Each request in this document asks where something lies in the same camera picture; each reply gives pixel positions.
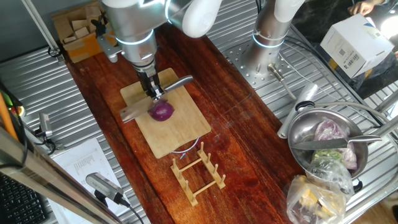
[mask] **knife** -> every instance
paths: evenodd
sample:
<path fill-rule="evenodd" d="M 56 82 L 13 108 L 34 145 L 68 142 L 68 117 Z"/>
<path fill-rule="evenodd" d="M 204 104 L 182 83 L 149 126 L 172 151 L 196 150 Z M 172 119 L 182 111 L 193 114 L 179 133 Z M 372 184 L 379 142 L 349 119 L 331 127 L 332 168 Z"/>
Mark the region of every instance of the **knife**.
<path fill-rule="evenodd" d="M 191 75 L 187 75 L 185 77 L 178 79 L 176 82 L 170 84 L 169 86 L 165 87 L 163 89 L 164 94 L 160 97 L 160 99 L 152 99 L 150 96 L 147 96 L 144 99 L 138 101 L 137 103 L 134 103 L 133 105 L 128 106 L 124 109 L 121 109 L 119 111 L 119 114 L 120 114 L 120 117 L 122 117 L 123 123 L 131 121 L 132 119 L 136 119 L 140 115 L 148 112 L 150 109 L 152 109 L 157 104 L 167 101 L 167 93 L 168 92 L 170 92 L 180 86 L 183 86 L 187 83 L 190 83 L 192 81 L 193 81 L 193 77 Z"/>
<path fill-rule="evenodd" d="M 292 146 L 292 148 L 300 150 L 339 149 L 339 148 L 347 148 L 348 143 L 351 142 L 374 142 L 374 141 L 382 141 L 382 139 L 380 138 L 380 136 L 363 135 L 352 138 L 300 142 Z"/>

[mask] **black keyboard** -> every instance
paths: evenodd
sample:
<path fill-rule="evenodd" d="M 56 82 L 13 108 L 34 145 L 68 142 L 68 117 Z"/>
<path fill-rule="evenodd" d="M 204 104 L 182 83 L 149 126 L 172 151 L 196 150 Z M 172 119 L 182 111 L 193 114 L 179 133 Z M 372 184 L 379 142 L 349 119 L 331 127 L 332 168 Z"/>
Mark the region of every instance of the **black keyboard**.
<path fill-rule="evenodd" d="M 0 223 L 40 224 L 47 219 L 37 192 L 0 174 Z"/>

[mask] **onion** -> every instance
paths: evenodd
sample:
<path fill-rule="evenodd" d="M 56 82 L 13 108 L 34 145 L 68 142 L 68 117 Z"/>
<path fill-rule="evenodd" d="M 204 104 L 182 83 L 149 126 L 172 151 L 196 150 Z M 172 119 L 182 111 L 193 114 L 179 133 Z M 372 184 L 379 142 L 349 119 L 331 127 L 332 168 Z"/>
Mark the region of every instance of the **onion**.
<path fill-rule="evenodd" d="M 165 121 L 169 119 L 172 116 L 173 112 L 173 106 L 166 101 L 162 101 L 156 104 L 148 111 L 149 115 L 156 121 Z"/>

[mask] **metal bowl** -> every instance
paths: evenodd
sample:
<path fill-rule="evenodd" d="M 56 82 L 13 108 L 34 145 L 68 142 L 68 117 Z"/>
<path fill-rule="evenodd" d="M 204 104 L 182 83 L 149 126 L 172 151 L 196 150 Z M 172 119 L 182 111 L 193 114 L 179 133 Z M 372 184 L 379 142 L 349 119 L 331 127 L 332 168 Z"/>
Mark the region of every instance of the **metal bowl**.
<path fill-rule="evenodd" d="M 343 130 L 348 129 L 348 137 L 363 135 L 362 131 L 352 120 L 339 112 L 324 108 L 315 108 L 300 113 L 290 124 L 287 141 L 295 160 L 306 171 L 308 171 L 307 168 L 311 163 L 313 151 L 292 149 L 292 146 L 299 142 L 312 141 L 318 124 L 321 123 L 324 118 L 334 121 Z M 363 171 L 368 162 L 368 145 L 363 142 L 356 142 L 353 143 L 353 146 L 358 168 L 349 171 L 351 172 L 351 177 L 355 178 Z"/>

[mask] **dark wood surface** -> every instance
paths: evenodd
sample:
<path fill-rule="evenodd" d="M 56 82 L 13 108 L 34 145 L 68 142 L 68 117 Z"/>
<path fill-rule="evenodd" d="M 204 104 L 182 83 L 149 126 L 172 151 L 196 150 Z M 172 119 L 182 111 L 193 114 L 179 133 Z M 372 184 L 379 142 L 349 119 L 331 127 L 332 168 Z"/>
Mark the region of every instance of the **dark wood surface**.
<path fill-rule="evenodd" d="M 160 45 L 157 69 L 173 68 L 179 77 L 193 75 L 185 88 L 211 125 L 200 141 L 211 161 L 226 174 L 217 185 L 197 196 L 192 207 L 170 169 L 172 158 L 183 167 L 198 158 L 199 144 L 180 154 L 156 159 L 135 121 L 123 124 L 120 89 L 137 82 L 130 62 L 119 56 L 111 63 L 104 54 L 72 64 L 81 93 L 130 181 L 152 223 L 287 223 L 285 190 L 302 170 L 287 141 L 276 132 L 281 123 L 207 37 L 190 39 L 176 28 L 156 30 Z M 186 149 L 192 143 L 182 146 Z M 202 163 L 183 172 L 193 191 L 212 181 Z"/>

